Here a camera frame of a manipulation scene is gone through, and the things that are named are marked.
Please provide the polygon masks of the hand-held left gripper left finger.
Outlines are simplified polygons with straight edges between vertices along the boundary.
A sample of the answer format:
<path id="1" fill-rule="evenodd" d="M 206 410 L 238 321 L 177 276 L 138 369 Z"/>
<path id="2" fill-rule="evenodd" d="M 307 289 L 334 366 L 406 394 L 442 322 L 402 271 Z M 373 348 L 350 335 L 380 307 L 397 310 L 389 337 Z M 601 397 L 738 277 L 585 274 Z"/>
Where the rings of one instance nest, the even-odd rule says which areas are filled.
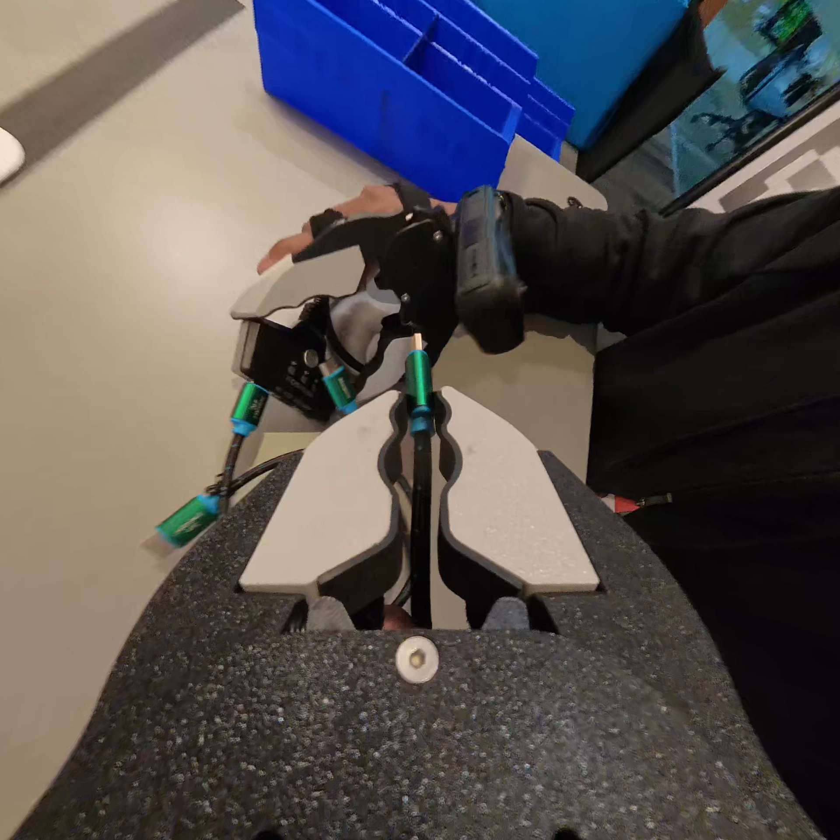
<path id="1" fill-rule="evenodd" d="M 242 571 L 248 594 L 330 597 L 352 624 L 378 631 L 403 572 L 403 396 L 390 390 L 305 449 Z"/>

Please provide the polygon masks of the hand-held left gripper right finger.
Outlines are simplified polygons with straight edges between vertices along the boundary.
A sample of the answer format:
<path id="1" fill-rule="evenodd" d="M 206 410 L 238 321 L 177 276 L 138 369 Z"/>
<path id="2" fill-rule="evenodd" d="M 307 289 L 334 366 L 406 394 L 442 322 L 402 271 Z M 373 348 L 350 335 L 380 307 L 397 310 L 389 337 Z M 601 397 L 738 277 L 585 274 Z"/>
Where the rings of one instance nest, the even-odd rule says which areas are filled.
<path id="1" fill-rule="evenodd" d="M 452 386 L 437 394 L 437 567 L 479 629 L 502 598 L 592 595 L 601 580 L 535 445 Z"/>

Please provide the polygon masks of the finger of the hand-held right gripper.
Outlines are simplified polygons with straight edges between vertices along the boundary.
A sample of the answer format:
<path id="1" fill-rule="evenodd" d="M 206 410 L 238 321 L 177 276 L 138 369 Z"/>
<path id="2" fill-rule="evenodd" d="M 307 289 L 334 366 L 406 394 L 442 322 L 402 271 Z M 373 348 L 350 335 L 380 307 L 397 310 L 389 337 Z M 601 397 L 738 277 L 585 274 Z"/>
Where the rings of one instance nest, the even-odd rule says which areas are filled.
<path id="1" fill-rule="evenodd" d="M 384 349 L 381 360 L 374 360 L 373 372 L 356 391 L 356 401 L 367 403 L 391 390 L 404 377 L 406 357 L 411 353 L 410 338 L 395 338 Z"/>
<path id="2" fill-rule="evenodd" d="M 235 321 L 291 323 L 293 314 L 316 299 L 335 305 L 351 298 L 376 273 L 375 259 L 282 259 L 239 296 L 229 314 Z"/>

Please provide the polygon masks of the black switch box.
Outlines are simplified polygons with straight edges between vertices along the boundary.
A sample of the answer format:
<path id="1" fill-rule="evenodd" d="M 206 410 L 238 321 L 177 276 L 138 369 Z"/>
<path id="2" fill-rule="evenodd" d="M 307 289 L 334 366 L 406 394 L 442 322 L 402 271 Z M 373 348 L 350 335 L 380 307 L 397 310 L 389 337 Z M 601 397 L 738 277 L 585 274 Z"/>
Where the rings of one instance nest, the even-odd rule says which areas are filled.
<path id="1" fill-rule="evenodd" d="M 304 417 L 324 423 L 334 411 L 319 369 L 326 351 L 324 334 L 309 322 L 289 328 L 267 320 L 244 320 L 233 370 Z"/>

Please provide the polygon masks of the person's right forearm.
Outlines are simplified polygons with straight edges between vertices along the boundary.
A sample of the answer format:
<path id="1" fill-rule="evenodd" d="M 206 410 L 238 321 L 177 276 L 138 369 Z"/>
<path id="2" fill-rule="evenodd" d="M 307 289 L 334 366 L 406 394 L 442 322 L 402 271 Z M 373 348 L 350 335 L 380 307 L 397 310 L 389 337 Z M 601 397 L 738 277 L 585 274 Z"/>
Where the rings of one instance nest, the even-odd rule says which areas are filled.
<path id="1" fill-rule="evenodd" d="M 527 314 L 632 335 L 761 277 L 838 286 L 838 188 L 672 217 L 504 199 Z"/>

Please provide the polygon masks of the person's right hand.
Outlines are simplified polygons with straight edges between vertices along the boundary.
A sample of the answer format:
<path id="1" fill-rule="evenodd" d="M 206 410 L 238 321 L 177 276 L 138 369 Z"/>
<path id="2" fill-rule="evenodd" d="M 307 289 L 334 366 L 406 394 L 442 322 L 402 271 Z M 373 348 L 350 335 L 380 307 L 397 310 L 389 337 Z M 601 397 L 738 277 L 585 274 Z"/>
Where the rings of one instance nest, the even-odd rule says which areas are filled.
<path id="1" fill-rule="evenodd" d="M 331 207 L 328 211 L 321 212 L 319 216 L 324 214 L 339 214 L 342 217 L 360 215 L 393 216 L 404 210 L 403 198 L 409 200 L 408 206 L 410 207 L 420 207 L 424 200 L 428 200 L 427 203 L 430 207 L 442 209 L 449 216 L 455 214 L 456 203 L 441 201 L 408 182 L 395 182 L 383 185 L 367 185 L 357 196 Z M 310 217 L 301 226 L 300 232 L 277 240 L 258 263 L 257 273 L 260 276 L 263 275 L 269 268 L 286 257 L 294 256 L 308 247 L 313 241 L 311 222 L 314 219 L 315 217 Z"/>

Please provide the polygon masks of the blue plastic bin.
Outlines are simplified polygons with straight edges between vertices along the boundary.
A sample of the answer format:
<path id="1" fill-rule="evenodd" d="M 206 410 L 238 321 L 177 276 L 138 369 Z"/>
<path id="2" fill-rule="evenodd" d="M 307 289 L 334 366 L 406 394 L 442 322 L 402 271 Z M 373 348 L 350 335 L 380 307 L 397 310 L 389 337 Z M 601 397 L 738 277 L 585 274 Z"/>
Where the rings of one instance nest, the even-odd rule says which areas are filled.
<path id="1" fill-rule="evenodd" d="M 269 95 L 455 202 L 497 186 L 516 135 L 558 160 L 574 107 L 467 1 L 254 1 Z"/>

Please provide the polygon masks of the person's black jacket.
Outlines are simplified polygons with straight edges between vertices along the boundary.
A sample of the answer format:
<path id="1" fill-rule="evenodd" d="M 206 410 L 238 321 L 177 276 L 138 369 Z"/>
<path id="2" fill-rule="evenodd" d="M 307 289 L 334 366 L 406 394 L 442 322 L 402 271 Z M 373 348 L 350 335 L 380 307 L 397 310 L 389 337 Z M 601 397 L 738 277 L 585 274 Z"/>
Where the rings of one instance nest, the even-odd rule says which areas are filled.
<path id="1" fill-rule="evenodd" d="M 765 751 L 838 838 L 838 289 L 731 290 L 681 313 L 588 307 L 589 481 L 714 636 Z"/>

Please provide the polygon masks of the light blue storage box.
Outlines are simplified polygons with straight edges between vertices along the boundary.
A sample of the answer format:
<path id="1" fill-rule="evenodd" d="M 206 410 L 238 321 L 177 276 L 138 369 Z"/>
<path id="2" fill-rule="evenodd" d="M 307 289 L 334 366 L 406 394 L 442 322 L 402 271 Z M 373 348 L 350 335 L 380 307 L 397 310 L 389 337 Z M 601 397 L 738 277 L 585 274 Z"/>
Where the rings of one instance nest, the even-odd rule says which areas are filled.
<path id="1" fill-rule="evenodd" d="M 539 58 L 537 78 L 575 109 L 568 141 L 590 146 L 683 18 L 684 1 L 478 1 Z"/>

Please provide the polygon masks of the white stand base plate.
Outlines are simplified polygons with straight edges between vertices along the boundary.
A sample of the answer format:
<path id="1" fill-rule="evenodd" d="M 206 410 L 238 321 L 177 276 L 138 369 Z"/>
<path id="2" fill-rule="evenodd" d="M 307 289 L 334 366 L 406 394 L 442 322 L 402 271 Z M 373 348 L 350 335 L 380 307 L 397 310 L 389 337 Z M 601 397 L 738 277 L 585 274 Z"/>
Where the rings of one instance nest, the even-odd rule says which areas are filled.
<path id="1" fill-rule="evenodd" d="M 25 164 L 23 145 L 10 132 L 0 129 L 0 183 L 12 180 Z"/>

